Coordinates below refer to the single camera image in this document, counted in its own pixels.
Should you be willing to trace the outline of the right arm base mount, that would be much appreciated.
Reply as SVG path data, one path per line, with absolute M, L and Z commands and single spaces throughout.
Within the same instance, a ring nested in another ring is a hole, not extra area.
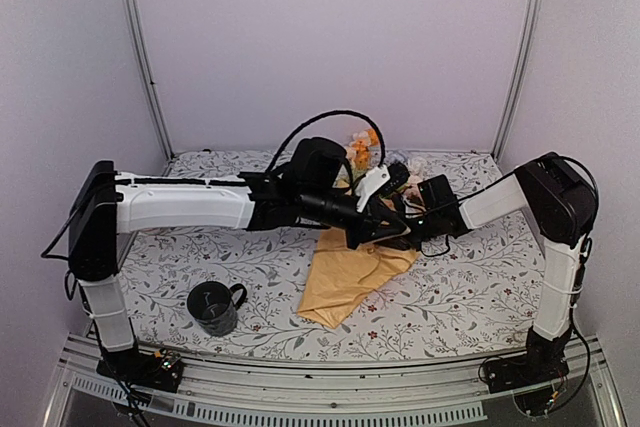
M 591 348 L 586 338 L 576 329 L 570 329 L 568 334 L 568 340 L 572 335 L 576 336 L 586 354 L 582 377 L 568 395 L 566 387 L 570 371 L 564 348 L 548 360 L 543 359 L 540 344 L 527 346 L 527 351 L 516 357 L 486 357 L 477 369 L 477 378 L 492 394 L 543 384 L 543 387 L 514 395 L 515 407 L 529 419 L 546 418 L 557 413 L 581 393 L 591 368 Z

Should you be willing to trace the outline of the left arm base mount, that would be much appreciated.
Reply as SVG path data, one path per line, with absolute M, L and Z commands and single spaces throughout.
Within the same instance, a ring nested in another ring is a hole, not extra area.
M 180 386 L 184 362 L 174 351 L 161 348 L 153 353 L 132 348 L 110 352 L 100 347 L 101 359 L 96 372 L 126 386 L 146 387 L 176 393 Z

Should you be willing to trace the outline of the pink rose fake stem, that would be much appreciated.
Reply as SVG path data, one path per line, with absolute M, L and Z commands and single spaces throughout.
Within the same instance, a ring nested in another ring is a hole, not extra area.
M 402 191 L 404 198 L 413 204 L 423 204 L 422 196 L 419 187 L 415 183 L 408 183 Z

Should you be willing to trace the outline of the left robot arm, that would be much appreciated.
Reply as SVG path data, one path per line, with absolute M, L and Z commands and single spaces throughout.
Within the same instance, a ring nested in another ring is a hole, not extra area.
M 223 227 L 267 231 L 313 221 L 344 231 L 349 248 L 409 233 L 400 214 L 377 197 L 389 182 L 375 167 L 351 194 L 342 194 L 328 172 L 313 178 L 288 165 L 226 178 L 141 177 L 97 162 L 72 204 L 66 222 L 44 249 L 68 240 L 61 256 L 86 298 L 111 366 L 128 381 L 148 373 L 117 280 L 117 237 L 156 228 Z

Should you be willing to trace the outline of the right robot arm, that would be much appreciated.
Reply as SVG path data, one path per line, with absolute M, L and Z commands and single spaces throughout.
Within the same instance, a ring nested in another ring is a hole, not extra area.
M 549 255 L 528 209 L 420 245 L 410 270 L 376 297 L 369 344 L 409 359 L 521 347 L 541 308 Z

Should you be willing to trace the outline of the yellow wrapping paper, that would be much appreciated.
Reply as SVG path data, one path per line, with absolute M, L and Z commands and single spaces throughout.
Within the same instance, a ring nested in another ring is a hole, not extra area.
M 335 329 L 369 294 L 406 273 L 418 257 L 414 249 L 376 244 L 351 250 L 343 231 L 327 230 L 317 242 L 297 315 Z

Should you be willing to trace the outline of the blue fake flower stem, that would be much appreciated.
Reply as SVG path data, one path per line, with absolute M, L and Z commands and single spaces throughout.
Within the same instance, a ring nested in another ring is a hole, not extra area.
M 405 165 L 411 175 L 425 177 L 429 170 L 429 157 L 421 152 L 398 150 L 393 151 L 390 162 L 400 162 Z

